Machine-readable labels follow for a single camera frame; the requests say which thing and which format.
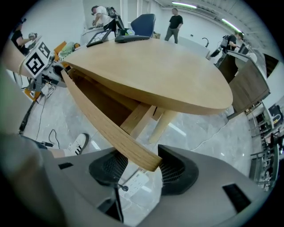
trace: power strip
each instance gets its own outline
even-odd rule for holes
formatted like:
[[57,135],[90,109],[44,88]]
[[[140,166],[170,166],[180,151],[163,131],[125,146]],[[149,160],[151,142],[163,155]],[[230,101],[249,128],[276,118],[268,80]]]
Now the power strip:
[[119,195],[124,199],[129,199],[136,192],[139,191],[147,182],[149,177],[142,171],[137,170],[136,173],[123,185],[127,186],[128,190],[124,191],[122,188],[118,190]]

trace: chair backrest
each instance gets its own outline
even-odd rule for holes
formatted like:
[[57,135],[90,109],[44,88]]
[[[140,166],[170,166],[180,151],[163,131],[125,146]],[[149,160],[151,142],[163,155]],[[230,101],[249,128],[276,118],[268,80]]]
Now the chair backrest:
[[155,14],[142,14],[131,22],[131,27],[136,35],[145,35],[152,37],[155,20]]

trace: man in black shirt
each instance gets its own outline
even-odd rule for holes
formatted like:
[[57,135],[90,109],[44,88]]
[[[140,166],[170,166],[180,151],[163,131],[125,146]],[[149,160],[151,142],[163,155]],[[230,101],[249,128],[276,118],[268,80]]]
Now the man in black shirt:
[[172,9],[173,16],[170,18],[170,25],[168,27],[165,41],[168,41],[172,35],[174,35],[174,43],[178,43],[178,31],[183,25],[182,17],[178,14],[176,8]]
[[11,38],[12,42],[14,43],[14,45],[19,49],[19,51],[23,54],[23,55],[27,55],[28,52],[29,52],[29,49],[27,49],[25,47],[25,44],[31,40],[34,40],[35,37],[31,37],[31,38],[28,38],[28,39],[23,39],[23,35],[22,35],[22,32],[21,32],[21,29],[22,29],[22,25],[23,25],[23,22],[24,21],[20,21],[17,25],[16,25],[16,28],[13,30],[14,34]]
[[244,38],[244,34],[241,32],[235,32],[235,35],[230,35],[228,38],[228,45],[226,48],[223,48],[222,56],[219,58],[219,60],[216,63],[216,67],[219,67],[221,65],[221,62],[225,58],[227,51],[234,51],[237,47],[237,39],[242,40]]

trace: man in white shirt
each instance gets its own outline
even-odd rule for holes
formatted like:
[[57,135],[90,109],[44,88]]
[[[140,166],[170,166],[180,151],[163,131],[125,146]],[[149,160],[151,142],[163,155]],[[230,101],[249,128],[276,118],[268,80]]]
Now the man in white shirt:
[[92,7],[92,15],[95,15],[95,20],[93,21],[93,26],[96,25],[99,19],[101,19],[103,23],[103,29],[111,29],[116,33],[116,22],[114,18],[111,18],[108,15],[107,9],[103,6],[93,6]]

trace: gray tile floor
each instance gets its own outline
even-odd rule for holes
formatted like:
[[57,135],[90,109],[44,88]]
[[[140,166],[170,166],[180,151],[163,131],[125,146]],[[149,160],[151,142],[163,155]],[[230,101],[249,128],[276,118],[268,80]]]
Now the gray tile floor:
[[[88,133],[90,141],[83,153],[111,147],[110,143],[104,139],[77,107],[67,88],[57,87],[50,98],[46,99],[44,109],[43,104],[44,98],[34,106],[24,131],[25,136],[35,140],[39,130],[37,141],[48,141],[48,135],[54,129],[57,132],[60,148],[63,149],[67,148],[78,134]],[[156,144],[148,143],[149,135],[157,124],[156,121],[151,119],[137,141],[152,152],[157,153],[158,144],[193,150],[201,142],[208,140],[194,152],[222,159],[248,176],[250,155],[253,153],[254,143],[258,142],[253,141],[249,131],[249,121],[244,114],[240,114],[228,122],[226,116],[232,111],[231,107],[219,115],[210,116],[180,113],[169,124]],[[54,133],[51,134],[50,139],[56,143]],[[120,183],[123,184],[137,169],[138,166],[130,162]],[[156,172],[148,172],[147,175],[150,178],[149,182],[145,184],[148,190],[140,189],[130,200],[121,198],[124,223],[129,226],[136,226],[159,201],[162,188],[161,172],[157,169]]]

